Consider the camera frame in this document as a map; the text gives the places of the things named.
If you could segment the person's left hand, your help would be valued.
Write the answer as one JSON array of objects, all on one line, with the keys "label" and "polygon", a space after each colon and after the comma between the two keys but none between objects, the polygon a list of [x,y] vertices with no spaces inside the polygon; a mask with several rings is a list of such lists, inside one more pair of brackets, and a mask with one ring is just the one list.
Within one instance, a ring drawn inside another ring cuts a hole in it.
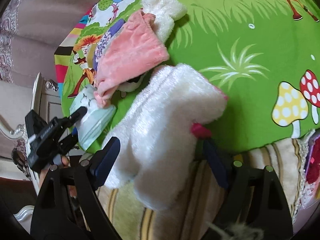
[{"label": "person's left hand", "polygon": [[[67,180],[66,180],[66,176],[65,174],[62,172],[62,169],[66,169],[66,168],[69,168],[70,167],[70,159],[65,156],[65,155],[62,155],[61,156],[61,161],[62,161],[62,164],[63,164],[63,167],[61,167],[59,169],[59,180],[60,180],[60,184],[61,185],[67,185]],[[42,187],[42,184],[47,176],[47,173],[49,172],[50,170],[50,167],[46,167],[44,169],[41,170],[40,174],[39,174],[39,188]],[[76,191],[76,187],[74,185],[67,185],[68,187],[68,193],[70,195],[71,198],[77,198],[77,191]]]}]

